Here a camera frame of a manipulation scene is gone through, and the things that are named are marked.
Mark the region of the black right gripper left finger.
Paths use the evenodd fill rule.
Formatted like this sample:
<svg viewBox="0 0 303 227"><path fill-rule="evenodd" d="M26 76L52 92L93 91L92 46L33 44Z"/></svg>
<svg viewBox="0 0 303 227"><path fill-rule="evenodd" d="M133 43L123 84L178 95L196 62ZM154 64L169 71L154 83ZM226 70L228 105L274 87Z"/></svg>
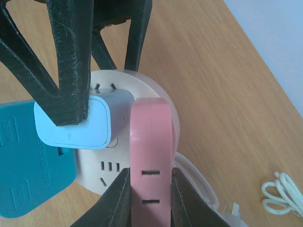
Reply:
<svg viewBox="0 0 303 227"><path fill-rule="evenodd" d="M71 227L130 227L130 169L124 168L100 199Z"/></svg>

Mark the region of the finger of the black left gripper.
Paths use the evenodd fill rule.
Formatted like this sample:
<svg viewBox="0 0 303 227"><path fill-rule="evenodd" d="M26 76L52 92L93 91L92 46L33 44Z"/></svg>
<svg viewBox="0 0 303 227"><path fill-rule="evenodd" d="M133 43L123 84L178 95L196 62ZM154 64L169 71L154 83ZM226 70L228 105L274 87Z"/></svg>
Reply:
<svg viewBox="0 0 303 227"><path fill-rule="evenodd" d="M131 21L125 56L125 70L137 71L152 11L151 0L96 0L92 28L92 56L102 70L115 70L116 65L101 36L107 26Z"/></svg>
<svg viewBox="0 0 303 227"><path fill-rule="evenodd" d="M94 1L46 2L56 48L55 83L0 3L0 60L57 126L77 125L88 116Z"/></svg>

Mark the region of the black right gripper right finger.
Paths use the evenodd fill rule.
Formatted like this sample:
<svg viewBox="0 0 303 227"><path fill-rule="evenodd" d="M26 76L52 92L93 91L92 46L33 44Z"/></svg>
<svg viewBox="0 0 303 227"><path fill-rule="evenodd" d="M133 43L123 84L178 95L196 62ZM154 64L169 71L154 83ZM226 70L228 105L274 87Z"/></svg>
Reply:
<svg viewBox="0 0 303 227"><path fill-rule="evenodd" d="M228 227L201 198L183 172L175 167L171 177L172 227Z"/></svg>

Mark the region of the round beige power strip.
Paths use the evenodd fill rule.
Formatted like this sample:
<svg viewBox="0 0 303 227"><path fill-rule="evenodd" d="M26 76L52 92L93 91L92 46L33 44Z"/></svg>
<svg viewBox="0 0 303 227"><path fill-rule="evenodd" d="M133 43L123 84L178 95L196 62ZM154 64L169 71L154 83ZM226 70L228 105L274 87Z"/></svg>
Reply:
<svg viewBox="0 0 303 227"><path fill-rule="evenodd" d="M168 93L152 78L131 70L97 70L91 74L91 88L129 91L135 99L163 98L170 106L172 120L172 157L176 156L180 137L180 123L175 105ZM133 159L131 142L136 139L131 123L120 132L117 139L101 150L77 149L78 173L76 182L85 189L102 195L124 168L131 167Z"/></svg>

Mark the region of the pink plug adapter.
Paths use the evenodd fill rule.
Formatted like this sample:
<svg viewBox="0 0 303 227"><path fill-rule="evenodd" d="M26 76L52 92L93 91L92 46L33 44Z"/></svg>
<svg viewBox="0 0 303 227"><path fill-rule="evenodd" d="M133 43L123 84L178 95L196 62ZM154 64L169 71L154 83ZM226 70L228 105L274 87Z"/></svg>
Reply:
<svg viewBox="0 0 303 227"><path fill-rule="evenodd" d="M163 98L138 98L132 105L131 218L133 227L171 225L172 121Z"/></svg>

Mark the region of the light blue usb charger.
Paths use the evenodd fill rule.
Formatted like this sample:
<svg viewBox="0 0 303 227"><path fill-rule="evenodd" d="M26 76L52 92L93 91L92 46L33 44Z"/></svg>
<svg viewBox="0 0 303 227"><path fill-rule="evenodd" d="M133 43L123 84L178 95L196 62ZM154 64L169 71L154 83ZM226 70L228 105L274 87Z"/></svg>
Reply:
<svg viewBox="0 0 303 227"><path fill-rule="evenodd" d="M124 89L92 89L87 119L69 126L56 126L35 104L36 131L40 140L49 146L103 149L128 126L133 102L132 93Z"/></svg>

